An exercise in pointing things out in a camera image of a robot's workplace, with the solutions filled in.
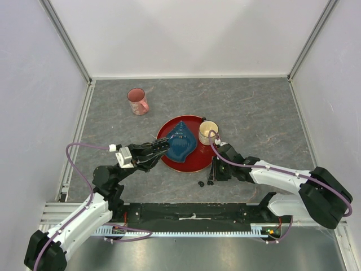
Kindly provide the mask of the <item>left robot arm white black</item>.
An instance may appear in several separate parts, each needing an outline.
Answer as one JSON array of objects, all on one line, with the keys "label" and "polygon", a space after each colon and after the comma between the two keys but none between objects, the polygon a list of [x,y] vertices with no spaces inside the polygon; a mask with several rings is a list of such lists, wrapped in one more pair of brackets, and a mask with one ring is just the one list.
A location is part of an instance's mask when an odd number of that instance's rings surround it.
[{"label": "left robot arm white black", "polygon": [[37,230],[30,237],[24,265],[30,270],[65,270],[75,251],[101,226],[118,222],[124,215],[120,181],[136,171],[149,172],[167,153],[167,138],[141,145],[110,144],[105,148],[115,153],[114,166],[98,166],[87,199],[68,217],[46,232]]}]

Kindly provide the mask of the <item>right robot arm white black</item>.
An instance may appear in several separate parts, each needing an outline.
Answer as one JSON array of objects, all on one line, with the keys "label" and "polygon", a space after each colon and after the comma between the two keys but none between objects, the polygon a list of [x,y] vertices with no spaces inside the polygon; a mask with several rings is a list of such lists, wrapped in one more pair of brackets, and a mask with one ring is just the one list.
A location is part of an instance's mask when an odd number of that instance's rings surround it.
[{"label": "right robot arm white black", "polygon": [[264,198],[264,204],[258,208],[264,222],[282,216],[309,217],[325,228],[335,229],[342,218],[352,214],[353,197],[325,168],[299,171],[252,156],[244,158],[228,143],[211,148],[212,175],[216,181],[236,178],[286,191],[285,195],[269,193]]}]

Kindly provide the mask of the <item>red round tray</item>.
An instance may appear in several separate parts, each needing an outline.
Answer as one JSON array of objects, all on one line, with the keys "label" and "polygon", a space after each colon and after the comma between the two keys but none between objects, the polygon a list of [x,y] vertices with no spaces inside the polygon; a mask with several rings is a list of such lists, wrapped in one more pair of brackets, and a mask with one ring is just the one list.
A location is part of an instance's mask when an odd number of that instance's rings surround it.
[{"label": "red round tray", "polygon": [[181,121],[185,123],[192,135],[197,140],[197,147],[185,157],[185,161],[173,161],[164,155],[161,160],[169,167],[178,172],[193,173],[199,172],[212,163],[214,152],[210,146],[199,141],[199,126],[206,119],[199,116],[183,115],[167,121],[159,130],[157,138],[166,137],[173,128]]}]

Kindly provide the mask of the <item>blue shell-shaped dish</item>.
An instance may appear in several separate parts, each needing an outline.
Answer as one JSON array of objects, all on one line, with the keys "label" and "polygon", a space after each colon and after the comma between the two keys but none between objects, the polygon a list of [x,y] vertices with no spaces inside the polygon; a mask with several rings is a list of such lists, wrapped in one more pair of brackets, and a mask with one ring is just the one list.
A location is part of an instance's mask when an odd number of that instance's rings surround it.
[{"label": "blue shell-shaped dish", "polygon": [[170,145],[165,156],[175,163],[185,163],[187,157],[192,154],[197,147],[197,139],[184,120],[168,121],[166,128],[170,128],[165,132],[164,137],[168,139]]}]

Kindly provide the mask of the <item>beige ceramic cup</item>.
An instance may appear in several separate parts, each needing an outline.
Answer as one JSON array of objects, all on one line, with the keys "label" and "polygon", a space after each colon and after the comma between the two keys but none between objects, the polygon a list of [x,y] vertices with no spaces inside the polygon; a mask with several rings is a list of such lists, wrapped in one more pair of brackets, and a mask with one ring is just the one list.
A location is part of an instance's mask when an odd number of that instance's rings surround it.
[{"label": "beige ceramic cup", "polygon": [[219,132],[218,125],[213,121],[203,121],[199,126],[199,141],[209,146],[214,143]]}]

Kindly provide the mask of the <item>pink floral mug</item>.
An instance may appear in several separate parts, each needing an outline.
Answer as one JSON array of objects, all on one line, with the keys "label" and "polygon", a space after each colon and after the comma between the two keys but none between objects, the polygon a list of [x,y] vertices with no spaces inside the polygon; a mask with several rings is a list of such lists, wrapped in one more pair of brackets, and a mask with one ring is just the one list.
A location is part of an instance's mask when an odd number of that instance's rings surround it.
[{"label": "pink floral mug", "polygon": [[146,93],[141,88],[133,88],[128,91],[127,99],[130,103],[133,114],[142,116],[149,111],[149,105],[146,100]]}]

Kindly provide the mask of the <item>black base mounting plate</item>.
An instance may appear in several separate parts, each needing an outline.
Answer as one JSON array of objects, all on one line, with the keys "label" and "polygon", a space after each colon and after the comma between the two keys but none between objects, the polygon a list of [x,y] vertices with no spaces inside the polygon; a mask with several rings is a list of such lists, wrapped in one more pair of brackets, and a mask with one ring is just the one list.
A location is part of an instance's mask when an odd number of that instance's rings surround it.
[{"label": "black base mounting plate", "polygon": [[270,212],[244,203],[129,203],[119,221],[152,232],[249,231],[276,222]]}]

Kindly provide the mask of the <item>left aluminium frame post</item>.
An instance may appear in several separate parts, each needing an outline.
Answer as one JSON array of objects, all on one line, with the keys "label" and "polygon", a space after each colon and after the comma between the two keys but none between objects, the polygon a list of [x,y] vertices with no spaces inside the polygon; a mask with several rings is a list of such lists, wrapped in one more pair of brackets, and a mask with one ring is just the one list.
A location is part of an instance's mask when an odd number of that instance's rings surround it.
[{"label": "left aluminium frame post", "polygon": [[79,72],[81,73],[82,77],[85,79],[88,85],[92,83],[92,78],[87,71],[83,61],[80,58],[79,53],[77,52],[73,42],[69,34],[67,33],[63,23],[59,15],[57,14],[53,4],[49,0],[39,0],[40,4],[42,5],[43,9],[47,13],[51,23],[53,24],[55,30],[57,31],[60,39],[62,40],[65,48],[67,49],[68,53],[70,54],[72,60],[75,62]]}]

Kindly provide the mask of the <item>aluminium frame post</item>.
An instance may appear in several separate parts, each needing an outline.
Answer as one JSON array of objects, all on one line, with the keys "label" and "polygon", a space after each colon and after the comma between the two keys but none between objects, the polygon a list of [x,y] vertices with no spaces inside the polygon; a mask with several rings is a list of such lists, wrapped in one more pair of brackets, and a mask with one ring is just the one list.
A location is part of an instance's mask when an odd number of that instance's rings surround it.
[{"label": "aluminium frame post", "polygon": [[73,42],[69,34],[67,33],[63,23],[59,15],[57,14],[53,4],[49,0],[39,0],[40,4],[42,5],[43,9],[47,13],[51,23],[53,24],[55,30],[57,31],[60,39],[62,40],[65,48],[67,49],[68,53],[70,54],[72,60],[75,62],[79,72],[81,73],[82,77],[85,79],[88,85],[92,83],[92,78],[87,71],[83,61],[80,58],[79,53],[77,52]]},{"label": "aluminium frame post", "polygon": [[308,53],[312,49],[314,43],[319,37],[321,31],[325,27],[329,17],[331,16],[333,10],[338,4],[338,0],[328,0],[325,7],[322,10],[318,20],[316,21],[310,35],[308,36],[304,46],[301,49],[296,61],[294,62],[290,72],[287,75],[288,82],[292,82],[294,77],[296,76],[298,70],[300,69],[302,63],[306,59]]}]

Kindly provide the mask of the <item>right aluminium frame post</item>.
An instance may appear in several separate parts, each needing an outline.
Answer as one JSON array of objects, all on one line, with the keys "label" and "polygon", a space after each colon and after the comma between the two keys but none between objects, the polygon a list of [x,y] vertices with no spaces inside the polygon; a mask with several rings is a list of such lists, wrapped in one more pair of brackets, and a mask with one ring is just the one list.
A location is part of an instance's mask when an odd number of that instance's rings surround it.
[{"label": "right aluminium frame post", "polygon": [[296,61],[294,62],[290,72],[287,75],[288,82],[292,82],[294,77],[296,76],[298,70],[300,69],[302,63],[306,59],[308,53],[312,49],[314,43],[319,37],[321,31],[325,27],[329,17],[331,16],[333,10],[338,4],[338,0],[328,0],[325,7],[322,10],[318,20],[316,21],[310,35],[308,36],[304,46],[301,49]]}]

